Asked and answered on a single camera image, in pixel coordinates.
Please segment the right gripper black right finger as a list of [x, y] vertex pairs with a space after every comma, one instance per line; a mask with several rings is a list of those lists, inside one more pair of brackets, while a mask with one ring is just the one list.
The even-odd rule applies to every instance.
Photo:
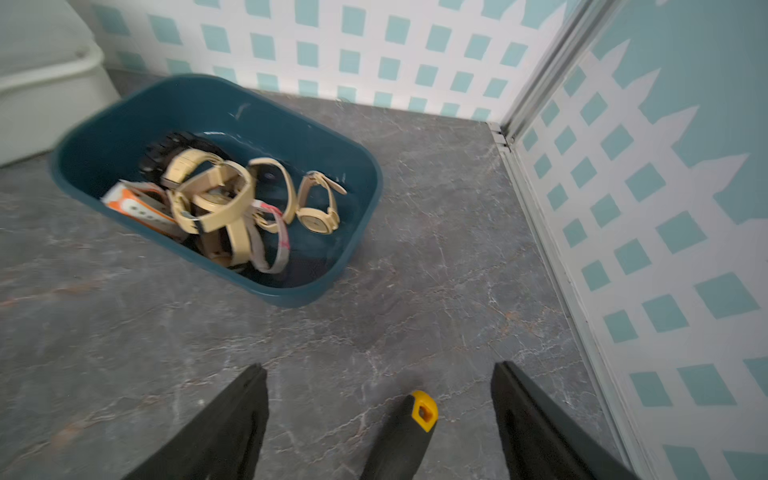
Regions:
[[500, 441], [511, 479], [634, 479], [511, 361], [491, 379]]

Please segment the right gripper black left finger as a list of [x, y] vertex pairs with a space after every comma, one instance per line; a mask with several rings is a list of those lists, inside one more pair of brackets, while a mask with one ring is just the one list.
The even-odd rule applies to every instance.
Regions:
[[269, 418], [267, 371], [247, 367], [128, 479], [252, 479]]

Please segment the grey pink strap watch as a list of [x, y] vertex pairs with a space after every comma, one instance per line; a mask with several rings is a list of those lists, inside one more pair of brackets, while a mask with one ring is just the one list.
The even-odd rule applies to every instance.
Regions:
[[281, 211], [261, 200], [253, 200], [246, 210], [245, 220], [252, 266], [267, 275], [283, 272], [289, 263], [291, 247]]

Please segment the beige watch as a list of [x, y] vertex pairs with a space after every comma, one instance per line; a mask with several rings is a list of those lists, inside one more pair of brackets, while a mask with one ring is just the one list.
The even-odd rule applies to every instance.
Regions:
[[230, 269], [241, 268], [250, 261], [250, 207], [218, 206], [207, 211], [193, 206], [192, 212], [202, 221], [203, 231], [196, 237], [195, 246], [203, 256]]
[[[328, 207], [325, 211], [306, 205], [310, 190], [314, 187], [322, 187], [328, 194]], [[335, 193], [346, 195], [347, 190], [322, 172], [308, 171], [304, 175], [298, 191], [296, 216], [306, 229], [317, 234], [330, 235], [339, 228], [341, 221]]]
[[269, 157], [250, 160], [247, 169], [255, 180], [255, 199], [259, 203], [254, 220], [262, 230], [276, 234], [279, 227], [275, 211], [286, 225], [296, 217], [298, 199], [293, 179], [279, 161]]

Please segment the beige watch lowest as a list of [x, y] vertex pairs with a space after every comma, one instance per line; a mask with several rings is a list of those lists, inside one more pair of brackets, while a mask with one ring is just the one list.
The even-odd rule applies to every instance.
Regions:
[[199, 149], [172, 158], [161, 184], [168, 188], [177, 225], [200, 235], [240, 219], [255, 191], [255, 180], [245, 167]]

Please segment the white orange watch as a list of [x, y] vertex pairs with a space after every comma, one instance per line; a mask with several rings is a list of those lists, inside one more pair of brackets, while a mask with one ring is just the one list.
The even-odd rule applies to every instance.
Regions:
[[101, 197], [101, 202], [177, 242], [188, 237], [173, 217], [165, 190], [155, 183], [119, 180]]

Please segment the black watch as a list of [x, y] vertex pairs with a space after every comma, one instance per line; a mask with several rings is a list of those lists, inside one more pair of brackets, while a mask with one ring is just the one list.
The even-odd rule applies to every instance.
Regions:
[[161, 176], [167, 170], [171, 160], [187, 149], [213, 153], [224, 160], [232, 159], [218, 145], [201, 136], [184, 131], [171, 132], [162, 140], [145, 147], [144, 155], [139, 161], [139, 171], [142, 177], [147, 181], [159, 184]]

